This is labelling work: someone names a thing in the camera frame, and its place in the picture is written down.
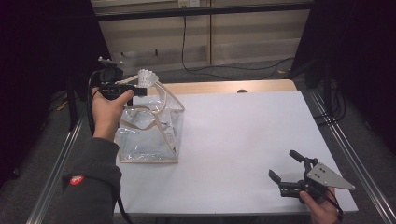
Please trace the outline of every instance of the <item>hand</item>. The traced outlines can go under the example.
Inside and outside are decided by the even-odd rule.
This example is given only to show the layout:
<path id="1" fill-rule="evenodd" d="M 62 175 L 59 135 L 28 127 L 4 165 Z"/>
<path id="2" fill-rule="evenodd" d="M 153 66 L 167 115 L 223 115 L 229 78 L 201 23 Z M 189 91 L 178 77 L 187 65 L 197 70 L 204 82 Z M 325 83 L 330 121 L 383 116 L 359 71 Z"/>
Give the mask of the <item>hand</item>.
<path id="1" fill-rule="evenodd" d="M 332 194 L 335 193 L 334 188 L 329 188 Z M 334 197 L 326 191 L 326 196 L 335 202 Z M 300 192 L 301 199 L 311 209 L 312 224 L 333 224 L 338 221 L 337 209 L 327 200 L 322 199 L 319 202 L 315 200 L 305 191 Z"/>
<path id="2" fill-rule="evenodd" d="M 128 90 L 116 100 L 109 101 L 97 90 L 98 88 L 92 89 L 92 95 L 94 95 L 92 99 L 92 113 L 93 120 L 95 121 L 93 137 L 113 141 L 124 105 L 132 99 L 134 92 Z"/>

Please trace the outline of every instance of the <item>aluminum rail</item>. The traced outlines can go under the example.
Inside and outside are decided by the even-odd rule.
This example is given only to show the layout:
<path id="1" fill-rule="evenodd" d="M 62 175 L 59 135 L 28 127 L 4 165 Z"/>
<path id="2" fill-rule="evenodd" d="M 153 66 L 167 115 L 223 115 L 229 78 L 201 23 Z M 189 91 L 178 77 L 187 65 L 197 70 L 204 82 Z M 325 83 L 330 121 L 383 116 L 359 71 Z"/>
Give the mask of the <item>aluminum rail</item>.
<path id="1" fill-rule="evenodd" d="M 318 110 L 321 113 L 325 113 L 326 109 L 323 106 L 324 102 L 320 94 L 317 91 L 311 91 L 310 93 L 312 99 L 314 100 L 316 106 L 318 107 Z M 340 148 L 343 150 L 347 160 L 349 161 L 349 164 L 351 165 L 352 169 L 355 171 L 358 179 L 361 181 L 361 184 L 363 185 L 364 189 L 369 195 L 373 205 L 375 206 L 379 215 L 384 220 L 384 223 L 386 224 L 396 223 L 396 215 L 395 212 L 393 211 L 393 208 L 391 207 L 390 203 L 388 202 L 382 190 L 374 182 L 373 178 L 366 170 L 361 159 L 359 158 L 358 154 L 356 153 L 352 145 L 350 145 L 349 141 L 347 140 L 347 137 L 344 135 L 340 126 L 331 117 L 325 116 L 325 120 L 326 122 L 329 123 L 328 127 L 332 131 L 335 140 L 339 144 Z"/>
<path id="2" fill-rule="evenodd" d="M 62 147 L 61 153 L 59 154 L 58 160 L 55 162 L 52 172 L 47 179 L 47 183 L 45 187 L 41 190 L 40 196 L 35 202 L 35 207 L 33 208 L 28 220 L 26 221 L 26 224 L 40 224 L 43 221 L 44 216 L 47 213 L 47 209 L 50 205 L 52 196 L 56 190 L 58 180 L 61 179 L 64 165 L 66 164 L 67 158 L 69 157 L 74 143 L 76 142 L 78 133 L 81 129 L 82 121 L 84 119 L 84 116 L 80 116 L 77 125 L 75 125 L 74 129 L 67 135 L 66 140 L 64 141 L 64 146 Z"/>

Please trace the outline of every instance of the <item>metal gripper jaw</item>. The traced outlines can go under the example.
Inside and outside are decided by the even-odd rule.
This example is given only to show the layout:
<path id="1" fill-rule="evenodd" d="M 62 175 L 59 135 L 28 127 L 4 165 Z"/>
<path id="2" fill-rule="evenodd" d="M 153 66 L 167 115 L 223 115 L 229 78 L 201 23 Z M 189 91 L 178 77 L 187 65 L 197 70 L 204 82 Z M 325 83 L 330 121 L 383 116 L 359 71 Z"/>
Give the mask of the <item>metal gripper jaw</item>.
<path id="1" fill-rule="evenodd" d="M 280 196 L 300 198 L 300 191 L 304 189 L 303 180 L 297 183 L 282 182 L 282 179 L 272 170 L 269 171 L 268 175 L 279 186 Z"/>
<path id="2" fill-rule="evenodd" d="M 318 159 L 309 159 L 295 150 L 291 150 L 290 155 L 298 162 L 304 163 L 304 179 L 296 183 L 282 182 L 282 179 L 274 171 L 269 170 L 268 175 L 279 186 L 280 196 L 299 198 L 302 203 L 303 201 L 300 198 L 301 190 L 305 190 L 316 200 L 326 193 L 327 187 L 355 189 L 355 186 L 347 182 L 343 177 L 336 174 L 323 163 L 318 162 Z"/>

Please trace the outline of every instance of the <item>transparent bag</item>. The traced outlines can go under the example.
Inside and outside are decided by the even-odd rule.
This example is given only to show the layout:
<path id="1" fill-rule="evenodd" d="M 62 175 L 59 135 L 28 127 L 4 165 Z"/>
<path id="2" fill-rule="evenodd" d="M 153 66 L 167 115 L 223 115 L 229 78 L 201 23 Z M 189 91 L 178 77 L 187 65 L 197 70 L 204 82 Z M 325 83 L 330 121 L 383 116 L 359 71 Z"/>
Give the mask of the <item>transparent bag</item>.
<path id="1" fill-rule="evenodd" d="M 138 77 L 138 86 L 147 87 L 139 75 L 129 80 Z M 115 139 L 120 162 L 177 162 L 184 106 L 158 78 L 151 82 L 158 94 L 134 98 L 122 113 Z"/>

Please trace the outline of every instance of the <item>white table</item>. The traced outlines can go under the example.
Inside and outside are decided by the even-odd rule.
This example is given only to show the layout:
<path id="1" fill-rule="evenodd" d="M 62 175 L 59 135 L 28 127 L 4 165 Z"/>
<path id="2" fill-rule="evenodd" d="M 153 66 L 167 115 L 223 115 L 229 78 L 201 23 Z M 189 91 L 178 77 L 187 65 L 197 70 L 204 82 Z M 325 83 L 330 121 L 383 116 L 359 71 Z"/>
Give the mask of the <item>white table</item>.
<path id="1" fill-rule="evenodd" d="M 118 163 L 127 213 L 164 216 L 306 213 L 269 178 L 303 178 L 294 149 L 340 174 L 299 91 L 178 95 L 186 107 L 179 163 Z M 345 212 L 358 211 L 337 189 Z"/>

